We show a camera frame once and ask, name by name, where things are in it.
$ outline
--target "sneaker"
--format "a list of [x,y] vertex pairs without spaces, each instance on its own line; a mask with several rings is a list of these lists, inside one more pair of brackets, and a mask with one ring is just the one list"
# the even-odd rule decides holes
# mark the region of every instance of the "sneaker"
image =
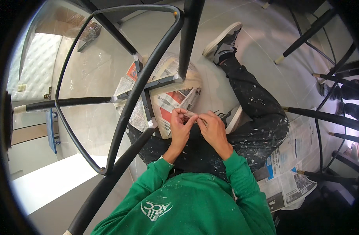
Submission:
[[341,102],[337,103],[335,115],[338,115],[338,116],[343,115],[343,104]]
[[213,40],[203,51],[205,56],[210,61],[214,62],[215,65],[220,65],[224,59],[220,59],[220,56],[230,53],[235,55],[236,47],[235,40],[238,33],[242,29],[241,22],[235,22],[224,30],[215,40]]
[[[329,96],[329,100],[340,100],[339,87],[335,87],[332,94]],[[320,85],[320,95],[326,97],[328,93],[331,91],[331,87],[329,87],[326,83]]]
[[226,134],[232,133],[240,126],[241,117],[242,117],[241,106],[234,107],[227,114],[221,117],[221,120],[225,124]]

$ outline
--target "sleeve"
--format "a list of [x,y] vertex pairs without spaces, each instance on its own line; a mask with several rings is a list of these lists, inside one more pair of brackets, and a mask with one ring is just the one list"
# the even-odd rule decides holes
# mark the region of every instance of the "sleeve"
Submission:
[[276,234],[266,195],[261,192],[247,160],[235,151],[224,161],[226,176],[237,196],[236,203],[254,234]]
[[119,223],[131,209],[163,185],[173,166],[173,164],[165,161],[162,156],[156,162],[149,163],[147,170],[132,184],[123,201],[106,219],[94,228],[92,233],[102,230],[103,226],[109,223]]

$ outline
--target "black pants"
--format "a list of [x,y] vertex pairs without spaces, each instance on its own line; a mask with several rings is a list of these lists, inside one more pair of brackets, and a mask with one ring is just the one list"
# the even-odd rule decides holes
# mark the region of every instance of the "black pants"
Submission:
[[[252,119],[228,134],[227,138],[234,150],[247,159],[254,172],[264,166],[267,157],[283,142],[289,130],[289,120],[276,99],[234,56],[227,59],[221,68],[229,78],[243,111]],[[128,129],[127,135],[133,143],[141,132],[130,124]],[[170,143],[170,139],[152,136],[139,156],[149,164],[163,155]],[[228,181],[222,159],[201,136],[197,124],[193,125],[190,138],[174,165],[177,172],[210,173]]]
[[359,100],[359,79],[353,79],[350,83],[351,87],[342,85],[341,88],[336,87],[334,93],[345,100]]
[[359,121],[359,105],[353,103],[344,104],[345,113],[351,115]]

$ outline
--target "white sole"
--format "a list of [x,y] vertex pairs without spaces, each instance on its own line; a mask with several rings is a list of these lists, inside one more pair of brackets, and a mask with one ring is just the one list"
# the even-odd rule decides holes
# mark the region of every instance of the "white sole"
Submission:
[[239,106],[237,112],[234,114],[232,121],[230,121],[229,125],[225,129],[225,134],[232,133],[236,128],[242,116],[242,107]]
[[241,25],[241,22],[235,22],[231,24],[228,28],[226,28],[215,40],[213,40],[210,44],[208,44],[205,49],[203,50],[202,55],[204,57],[208,57],[212,51],[215,50],[217,44],[236,26]]

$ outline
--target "quilted panel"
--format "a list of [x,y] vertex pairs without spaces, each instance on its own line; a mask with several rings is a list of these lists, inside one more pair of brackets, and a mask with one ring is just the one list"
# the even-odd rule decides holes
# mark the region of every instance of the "quilted panel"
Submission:
[[20,42],[15,52],[8,77],[7,91],[12,101],[42,100],[52,86],[53,70],[62,36],[37,33],[27,52],[19,77],[19,63],[23,43]]

